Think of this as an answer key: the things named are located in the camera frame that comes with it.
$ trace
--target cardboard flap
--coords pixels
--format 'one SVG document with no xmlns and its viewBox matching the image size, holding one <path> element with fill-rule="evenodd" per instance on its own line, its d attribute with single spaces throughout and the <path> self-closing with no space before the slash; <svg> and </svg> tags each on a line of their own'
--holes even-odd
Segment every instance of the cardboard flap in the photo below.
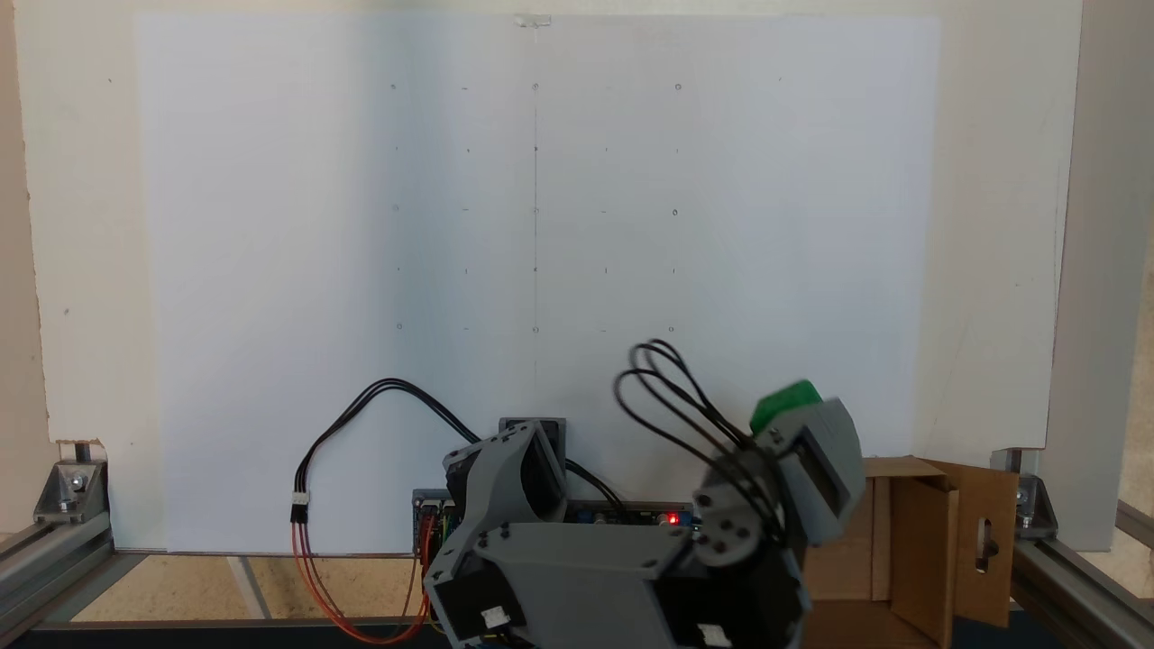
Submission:
<svg viewBox="0 0 1154 649">
<path fill-rule="evenodd" d="M 891 610 L 947 647 L 958 566 L 958 491 L 915 478 L 890 480 L 890 494 Z"/>
<path fill-rule="evenodd" d="M 934 647 L 882 602 L 818 602 L 805 618 L 804 634 L 805 649 Z"/>
<path fill-rule="evenodd" d="M 1005 627 L 1010 624 L 1010 572 L 1018 475 L 947 462 L 930 462 L 959 490 L 958 575 L 954 613 Z M 983 521 L 989 522 L 989 535 Z M 984 545 L 986 560 L 980 545 Z"/>
<path fill-rule="evenodd" d="M 924 460 L 906 455 L 904 457 L 865 457 L 862 460 L 867 478 L 911 478 L 917 476 L 941 476 L 942 469 Z"/>
</svg>

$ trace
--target gray plastic part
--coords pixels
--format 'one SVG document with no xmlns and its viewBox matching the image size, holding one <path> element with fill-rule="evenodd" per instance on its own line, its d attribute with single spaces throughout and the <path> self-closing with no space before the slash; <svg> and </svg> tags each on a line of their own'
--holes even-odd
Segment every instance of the gray plastic part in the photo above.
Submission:
<svg viewBox="0 0 1154 649">
<path fill-rule="evenodd" d="M 526 640 L 549 649 L 675 647 L 652 582 L 690 543 L 688 529 L 514 523 L 508 531 L 477 553 L 517 594 Z"/>
<path fill-rule="evenodd" d="M 533 508 L 525 498 L 525 490 L 520 482 L 522 460 L 534 438 L 540 440 L 548 468 L 554 472 L 561 488 L 564 490 L 564 472 L 557 464 L 553 449 L 545 437 L 545 431 L 537 422 L 526 422 L 515 428 L 502 431 L 500 434 L 445 457 L 444 465 L 448 468 L 454 462 L 471 454 L 478 454 L 469 471 L 465 519 L 441 546 L 424 581 L 425 592 L 429 594 L 429 602 L 436 609 L 441 620 L 447 620 L 448 616 L 437 599 L 434 587 L 456 576 L 462 562 L 471 554 L 467 551 L 477 545 L 481 532 L 494 531 L 501 523 L 505 522 L 541 521 L 533 513 Z M 562 498 L 557 507 L 546 515 L 545 522 L 562 521 L 565 507 L 567 500 Z M 454 647 L 463 647 L 466 641 L 471 641 L 473 644 L 480 643 L 479 639 L 458 639 L 454 634 L 451 625 L 448 624 L 444 625 L 444 632 Z"/>
<path fill-rule="evenodd" d="M 838 510 L 833 510 L 802 465 L 796 452 L 785 453 L 809 431 L 817 448 L 811 449 L 819 464 L 844 487 Z M 794 507 L 809 545 L 822 545 L 842 535 L 865 491 L 861 442 L 854 420 L 840 400 L 831 398 L 782 412 L 770 423 L 770 433 L 757 443 L 780 456 L 781 472 L 793 497 Z"/>
<path fill-rule="evenodd" d="M 764 487 L 764 480 L 757 484 Z M 694 549 L 698 561 L 717 568 L 744 561 L 757 551 L 765 536 L 760 517 L 733 485 L 702 487 L 694 492 L 694 500 L 702 513 L 699 538 L 706 539 Z"/>
</svg>

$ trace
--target wire bundle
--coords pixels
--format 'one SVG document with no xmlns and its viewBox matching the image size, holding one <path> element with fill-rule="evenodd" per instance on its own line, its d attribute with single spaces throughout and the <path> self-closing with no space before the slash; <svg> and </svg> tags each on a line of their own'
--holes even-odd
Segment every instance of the wire bundle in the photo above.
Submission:
<svg viewBox="0 0 1154 649">
<path fill-rule="evenodd" d="M 428 572 L 432 558 L 429 557 L 429 539 L 433 537 L 433 530 L 436 525 L 435 516 L 426 516 L 421 521 L 420 525 L 420 547 L 418 553 L 413 555 L 413 567 L 409 573 L 409 587 L 405 590 L 405 605 L 402 609 L 400 617 L 404 618 L 409 614 L 409 603 L 412 598 L 413 592 L 413 581 L 417 576 L 417 564 L 418 560 L 421 565 L 421 579 L 425 577 L 425 573 Z M 352 637 L 366 642 L 369 644 L 397 644 L 405 642 L 406 640 L 415 636 L 421 627 L 425 625 L 425 620 L 429 616 L 429 598 L 427 594 L 421 596 L 421 605 L 417 611 L 417 618 L 412 624 L 404 631 L 400 627 L 397 632 L 388 637 L 379 637 L 374 635 L 367 635 L 355 626 L 352 621 L 345 617 L 345 614 L 337 606 L 337 603 L 332 599 L 332 595 L 324 587 L 321 581 L 321 573 L 316 569 L 315 555 L 309 545 L 308 539 L 308 525 L 306 523 L 293 523 L 292 525 L 292 554 L 297 562 L 297 569 L 300 572 L 301 579 L 305 580 L 305 584 L 308 585 L 309 592 L 313 595 L 313 599 L 321 606 L 321 611 L 324 616 L 329 618 L 339 628 Z"/>
<path fill-rule="evenodd" d="M 448 408 L 445 408 L 440 401 L 433 398 L 428 393 L 418 388 L 413 383 L 405 381 L 403 379 L 381 379 L 374 381 L 367 388 L 365 388 L 349 408 L 337 417 L 336 422 L 332 423 L 322 434 L 313 442 L 309 447 L 308 453 L 305 454 L 304 460 L 301 460 L 300 465 L 297 468 L 297 475 L 293 478 L 293 505 L 292 505 L 292 547 L 293 557 L 297 560 L 297 568 L 300 570 L 301 579 L 305 580 L 306 585 L 308 585 L 309 592 L 313 598 L 321 606 L 321 610 L 338 628 L 347 633 L 349 635 L 361 640 L 370 644 L 395 644 L 397 642 L 404 642 L 413 637 L 420 627 L 425 624 L 425 620 L 429 616 L 429 603 L 428 596 L 425 595 L 421 598 L 421 606 L 417 612 L 415 621 L 404 632 L 390 637 L 375 637 L 366 635 L 365 633 L 358 631 L 353 624 L 345 617 L 345 614 L 337 606 L 332 596 L 329 595 L 328 589 L 321 581 L 321 575 L 316 569 L 315 555 L 313 554 L 313 549 L 309 543 L 308 537 L 308 468 L 313 461 L 313 456 L 316 454 L 316 449 L 321 447 L 329 438 L 336 434 L 338 431 L 344 428 L 350 422 L 353 420 L 366 405 L 369 404 L 377 395 L 387 393 L 389 390 L 400 390 L 417 397 L 421 403 L 427 405 L 429 410 L 436 412 L 445 424 L 449 425 L 458 435 L 464 438 L 470 443 L 475 443 L 481 441 L 472 431 L 462 423 Z M 575 476 L 586 480 L 593 485 L 602 495 L 613 505 L 615 509 L 624 517 L 625 508 L 621 502 L 621 499 L 612 488 L 608 487 L 604 482 L 601 482 L 597 476 L 591 473 L 587 469 L 574 462 L 572 460 L 565 461 L 565 469 L 571 471 Z M 422 520 L 420 525 L 420 544 L 418 547 L 418 553 L 413 557 L 413 570 L 410 574 L 409 590 L 412 591 L 413 580 L 417 573 L 417 564 L 420 560 L 421 575 L 428 569 L 432 562 L 432 557 L 429 554 L 429 544 L 434 529 L 437 527 L 437 516 L 427 516 L 427 520 Z M 402 616 L 409 612 L 409 596 L 405 598 L 405 609 Z"/>
<path fill-rule="evenodd" d="M 666 374 L 660 370 L 657 357 L 661 357 L 667 363 L 676 367 L 689 385 L 692 387 L 695 395 L 691 395 L 685 388 L 672 381 Z M 766 532 L 770 537 L 775 540 L 779 545 L 785 545 L 788 539 L 788 523 L 792 520 L 792 500 L 788 497 L 787 486 L 785 483 L 785 477 L 781 473 L 781 468 L 778 464 L 777 457 L 766 453 L 765 449 L 759 447 L 754 438 L 744 433 L 732 422 L 726 419 L 721 412 L 713 405 L 713 403 L 705 395 L 705 391 L 698 385 L 697 380 L 694 378 L 689 367 L 685 365 L 684 359 L 681 353 L 672 344 L 660 340 L 652 338 L 646 343 L 640 343 L 634 345 L 629 350 L 629 365 L 630 368 L 625 370 L 613 381 L 613 395 L 617 400 L 617 405 L 625 411 L 632 420 L 637 422 L 650 432 L 677 445 L 692 456 L 697 457 L 706 465 L 709 465 L 713 471 L 721 476 L 726 482 L 733 485 L 734 490 L 754 508 L 760 519 Z M 622 385 L 629 378 L 636 378 L 637 382 L 645 388 L 645 390 L 657 400 L 661 405 L 673 412 L 679 419 L 681 419 L 685 425 L 692 428 L 695 432 L 705 438 L 714 449 L 717 449 L 718 455 L 722 461 L 718 461 L 709 457 L 700 450 L 694 448 L 684 440 L 675 437 L 668 431 L 662 430 L 652 422 L 649 422 L 640 415 L 638 415 L 634 409 L 625 403 L 624 396 L 622 395 Z M 675 396 L 682 403 L 692 408 L 702 418 L 704 418 L 709 424 L 721 433 L 721 438 L 718 439 L 702 426 L 694 417 L 688 415 L 685 411 L 681 410 L 666 398 L 660 391 L 658 391 L 655 383 L 659 383 L 665 388 L 666 391 Z M 758 482 L 756 482 L 749 469 L 741 462 L 737 454 L 741 452 L 752 452 L 760 457 L 762 463 L 769 470 L 770 475 L 773 477 L 773 484 L 777 487 L 775 498 Z M 781 503 L 784 509 L 784 516 L 778 514 L 778 503 Z"/>
</svg>

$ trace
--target cardboard box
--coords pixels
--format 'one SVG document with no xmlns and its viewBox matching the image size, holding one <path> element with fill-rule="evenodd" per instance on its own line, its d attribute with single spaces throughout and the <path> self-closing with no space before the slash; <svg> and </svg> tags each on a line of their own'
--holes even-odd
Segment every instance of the cardboard box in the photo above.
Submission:
<svg viewBox="0 0 1154 649">
<path fill-rule="evenodd" d="M 804 646 L 945 649 L 954 616 L 1006 626 L 1018 476 L 916 457 L 865 476 L 845 536 L 805 557 Z"/>
</svg>

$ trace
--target white paper sheet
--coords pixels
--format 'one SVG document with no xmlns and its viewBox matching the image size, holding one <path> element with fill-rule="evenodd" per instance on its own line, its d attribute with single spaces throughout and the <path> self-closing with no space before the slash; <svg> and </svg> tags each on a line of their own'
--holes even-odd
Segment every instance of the white paper sheet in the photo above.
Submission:
<svg viewBox="0 0 1154 649">
<path fill-rule="evenodd" d="M 909 452 L 936 18 L 157 14 L 137 40 L 170 550 L 286 551 L 300 457 L 389 375 L 482 435 L 567 417 L 623 495 L 685 498 L 703 468 L 610 394 L 652 336 L 737 422 L 808 376 L 865 453 Z M 409 551 L 460 443 L 377 397 L 313 462 L 314 549 Z"/>
</svg>

